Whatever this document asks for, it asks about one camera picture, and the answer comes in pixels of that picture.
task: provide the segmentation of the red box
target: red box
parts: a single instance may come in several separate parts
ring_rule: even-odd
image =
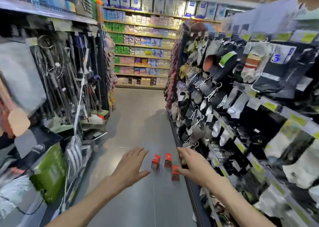
[[[179,173],[175,171],[179,166],[172,166],[172,181],[179,181]]]
[[[171,166],[172,166],[172,154],[166,153],[164,167],[171,167]]]
[[[160,156],[159,155],[155,155],[153,160],[152,160],[152,169],[154,170],[158,170],[158,168],[160,168]]]

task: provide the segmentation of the black cord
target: black cord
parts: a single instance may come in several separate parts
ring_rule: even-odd
[[[10,201],[10,199],[8,199],[8,198],[6,198],[6,197],[4,197],[4,196],[2,196],[2,195],[0,195],[0,198],[2,198],[2,199],[4,199],[4,200],[10,202],[11,204],[15,205],[13,202]],[[22,210],[21,210],[18,206],[16,206],[16,205],[15,205],[15,206],[16,206],[15,208],[16,208],[20,213],[22,213],[22,214],[24,214],[24,215],[32,215],[32,214],[34,214],[36,211],[38,211],[38,209],[41,207],[41,205],[43,204],[43,202],[44,202],[44,200],[42,200],[42,202],[40,203],[40,205],[38,206],[38,208],[37,208],[33,213],[26,213],[26,212],[22,211]]]

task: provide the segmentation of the wooden utensil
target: wooden utensil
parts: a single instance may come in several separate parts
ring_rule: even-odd
[[[9,110],[8,121],[15,136],[22,135],[30,126],[28,116],[11,99],[6,86],[0,78],[0,97]]]

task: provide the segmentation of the forearm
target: forearm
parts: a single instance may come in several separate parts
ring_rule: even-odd
[[[46,227],[86,227],[93,217],[124,189],[112,177],[103,181],[107,183],[99,184],[82,201],[60,214]]]
[[[275,227],[269,219],[259,213],[236,191],[226,177],[219,176],[214,180],[215,183],[209,183],[207,188],[221,201],[240,227]],[[222,182],[222,189],[216,188],[216,181]]]

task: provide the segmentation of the aisle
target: aisle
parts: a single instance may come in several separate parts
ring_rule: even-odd
[[[184,178],[172,182],[170,170],[164,168],[165,153],[172,154],[176,165],[178,155],[163,91],[116,88],[115,97],[116,110],[106,126],[106,142],[95,153],[75,202],[110,175],[122,155],[133,147],[150,151],[142,170],[151,169],[155,154],[161,156],[161,166],[110,201],[89,227],[196,227]]]

